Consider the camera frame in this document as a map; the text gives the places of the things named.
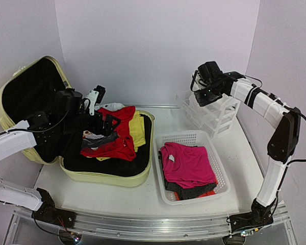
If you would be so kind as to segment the orange garment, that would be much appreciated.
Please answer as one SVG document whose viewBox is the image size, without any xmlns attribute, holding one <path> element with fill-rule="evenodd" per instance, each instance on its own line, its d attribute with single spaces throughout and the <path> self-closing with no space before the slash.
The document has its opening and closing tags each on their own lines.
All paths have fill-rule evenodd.
<svg viewBox="0 0 306 245">
<path fill-rule="evenodd" d="M 173 194 L 174 194 L 174 198 L 175 198 L 176 201 L 181 201 L 181 199 L 179 198 L 179 195 L 176 192 L 174 192 Z M 216 194 L 216 192 L 212 190 L 212 191 L 208 191 L 208 192 L 198 196 L 198 198 L 203 198 L 203 197 L 207 197 L 207 196 L 211 196 L 211 195 L 215 195 L 215 194 Z"/>
</svg>

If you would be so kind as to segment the magenta garment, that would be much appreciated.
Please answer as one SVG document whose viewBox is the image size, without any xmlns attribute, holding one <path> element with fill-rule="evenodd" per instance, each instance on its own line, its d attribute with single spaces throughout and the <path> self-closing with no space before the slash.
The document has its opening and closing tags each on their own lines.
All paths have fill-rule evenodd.
<svg viewBox="0 0 306 245">
<path fill-rule="evenodd" d="M 167 142 L 160 151 L 164 177 L 169 183 L 175 183 L 183 189 L 217 183 L 204 146 Z"/>
</svg>

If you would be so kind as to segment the pale green hard-shell suitcase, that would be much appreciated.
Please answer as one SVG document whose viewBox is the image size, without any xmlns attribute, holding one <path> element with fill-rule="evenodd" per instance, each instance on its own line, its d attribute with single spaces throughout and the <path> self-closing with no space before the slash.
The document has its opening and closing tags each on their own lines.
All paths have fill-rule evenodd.
<svg viewBox="0 0 306 245">
<path fill-rule="evenodd" d="M 56 93 L 72 88 L 60 64 L 53 57 L 45 56 L 19 69 L 0 89 L 0 124 L 3 129 L 17 126 L 31 114 L 39 111 L 53 112 Z M 97 86 L 83 96 L 77 113 L 94 115 L 96 104 L 105 94 L 105 89 Z M 35 146 L 23 151 L 31 161 L 39 164 L 59 162 L 66 174 L 76 181 L 104 183 L 123 187 L 135 187 L 144 183 L 151 167 L 152 135 L 154 117 L 138 110 L 144 119 L 146 144 L 139 147 L 132 161 L 119 158 L 92 158 L 81 155 L 83 132 L 66 135 L 54 147 Z"/>
</svg>

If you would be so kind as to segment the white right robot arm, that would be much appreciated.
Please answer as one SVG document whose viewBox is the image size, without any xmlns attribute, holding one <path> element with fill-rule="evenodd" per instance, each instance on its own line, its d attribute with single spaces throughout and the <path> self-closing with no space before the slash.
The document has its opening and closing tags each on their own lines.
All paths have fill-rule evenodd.
<svg viewBox="0 0 306 245">
<path fill-rule="evenodd" d="M 306 162 L 306 158 L 292 158 L 299 142 L 301 120 L 306 122 L 306 116 L 297 107 L 289 107 L 279 97 L 264 91 L 235 71 L 204 74 L 196 70 L 190 88 L 202 107 L 227 95 L 243 102 L 274 128 L 267 144 L 267 172 L 251 211 L 230 217 L 232 222 L 245 221 L 251 226 L 268 223 L 276 209 L 278 193 L 289 166 L 295 162 Z"/>
</svg>

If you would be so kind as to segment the white plastic drawer organizer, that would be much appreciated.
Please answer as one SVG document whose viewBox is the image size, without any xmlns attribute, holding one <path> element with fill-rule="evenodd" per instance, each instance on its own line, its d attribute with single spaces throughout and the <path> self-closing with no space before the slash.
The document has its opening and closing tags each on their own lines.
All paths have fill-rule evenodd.
<svg viewBox="0 0 306 245">
<path fill-rule="evenodd" d="M 175 102 L 199 129 L 206 131 L 211 139 L 228 133 L 237 116 L 240 101 L 224 95 L 220 100 L 201 107 L 192 91 L 176 94 Z"/>
</svg>

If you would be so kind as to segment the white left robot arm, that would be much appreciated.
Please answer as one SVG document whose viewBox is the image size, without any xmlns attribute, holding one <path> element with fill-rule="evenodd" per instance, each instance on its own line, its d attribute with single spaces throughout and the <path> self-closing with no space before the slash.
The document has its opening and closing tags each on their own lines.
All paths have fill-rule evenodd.
<svg viewBox="0 0 306 245">
<path fill-rule="evenodd" d="M 103 183 L 79 182 L 70 178 L 60 163 L 42 165 L 16 153 L 0 162 L 0 177 L 24 187 L 40 187 L 49 192 L 58 208 L 103 213 L 123 187 Z"/>
</svg>

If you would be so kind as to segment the white perforated plastic basket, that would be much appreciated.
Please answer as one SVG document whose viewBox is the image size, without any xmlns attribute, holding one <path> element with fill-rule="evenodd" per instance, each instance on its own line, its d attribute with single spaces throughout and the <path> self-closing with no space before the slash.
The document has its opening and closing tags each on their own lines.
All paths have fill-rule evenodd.
<svg viewBox="0 0 306 245">
<path fill-rule="evenodd" d="M 159 188 L 166 204 L 194 204 L 229 194 L 229 179 L 206 132 L 158 135 L 154 151 Z"/>
</svg>

